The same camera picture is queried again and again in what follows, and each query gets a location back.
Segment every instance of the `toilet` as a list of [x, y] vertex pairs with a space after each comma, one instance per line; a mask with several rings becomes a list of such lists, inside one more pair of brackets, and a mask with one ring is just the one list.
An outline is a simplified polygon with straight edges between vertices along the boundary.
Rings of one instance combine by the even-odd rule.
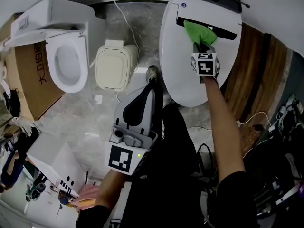
[[110, 92], [124, 91], [137, 66], [136, 45], [124, 45], [122, 40], [106, 40], [96, 55], [97, 85]]
[[94, 9], [66, 0], [43, 0], [11, 25], [6, 47], [46, 41], [52, 80], [62, 91], [79, 92], [88, 77], [89, 65], [105, 44], [105, 20]]
[[240, 13], [219, 6], [212, 0], [168, 2], [162, 18], [159, 40], [162, 77], [168, 93], [176, 103], [195, 107], [208, 99], [205, 84], [192, 70], [193, 41], [184, 27], [185, 20], [206, 26], [217, 35], [218, 38], [212, 46], [220, 63], [217, 81], [218, 85], [222, 86], [238, 54], [242, 18]]

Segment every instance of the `white box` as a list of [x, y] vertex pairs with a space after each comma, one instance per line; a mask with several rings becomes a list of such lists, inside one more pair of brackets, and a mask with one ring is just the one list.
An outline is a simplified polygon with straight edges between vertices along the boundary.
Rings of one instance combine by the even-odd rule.
[[199, 76], [216, 76], [216, 53], [192, 53], [191, 65], [193, 71]]
[[35, 166], [65, 192], [77, 197], [86, 181], [86, 173], [68, 143], [63, 139], [41, 133], [27, 152]]

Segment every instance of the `toilet seat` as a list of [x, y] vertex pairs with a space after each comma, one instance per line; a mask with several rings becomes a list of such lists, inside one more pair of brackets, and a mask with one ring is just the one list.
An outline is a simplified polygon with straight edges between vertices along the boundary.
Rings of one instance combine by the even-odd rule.
[[46, 39], [49, 72], [62, 91], [76, 93], [86, 84], [88, 59], [86, 38], [69, 32]]

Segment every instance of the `person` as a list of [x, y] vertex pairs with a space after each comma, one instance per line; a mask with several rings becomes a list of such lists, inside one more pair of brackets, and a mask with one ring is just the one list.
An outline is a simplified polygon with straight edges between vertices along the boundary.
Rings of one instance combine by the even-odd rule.
[[32, 127], [31, 130], [32, 134], [30, 137], [27, 137], [25, 133], [20, 134], [2, 168], [0, 193], [12, 188], [23, 170], [23, 163], [27, 157], [26, 153], [39, 135], [37, 128]]
[[[149, 81], [157, 81], [150, 69]], [[204, 77], [211, 114], [212, 137], [218, 166], [218, 191], [206, 226], [257, 227], [256, 209], [242, 158], [241, 136], [217, 81]], [[132, 181], [121, 227], [201, 227], [198, 160], [186, 124], [174, 104], [162, 110], [164, 140], [152, 147], [147, 178], [135, 178], [110, 170], [103, 179], [95, 206], [79, 215], [76, 227], [103, 227], [115, 207], [124, 183]]]

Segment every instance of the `toilet bowl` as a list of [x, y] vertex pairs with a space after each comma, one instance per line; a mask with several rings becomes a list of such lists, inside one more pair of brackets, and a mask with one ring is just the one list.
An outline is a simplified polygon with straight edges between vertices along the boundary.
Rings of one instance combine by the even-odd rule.
[[75, 32], [46, 40], [49, 72], [54, 83], [62, 91], [75, 93], [86, 84], [88, 59], [85, 41], [85, 37]]
[[11, 25], [6, 47], [46, 41], [48, 68], [58, 88], [76, 93], [85, 85], [89, 65], [105, 44], [105, 20], [94, 9], [66, 0], [43, 0]]

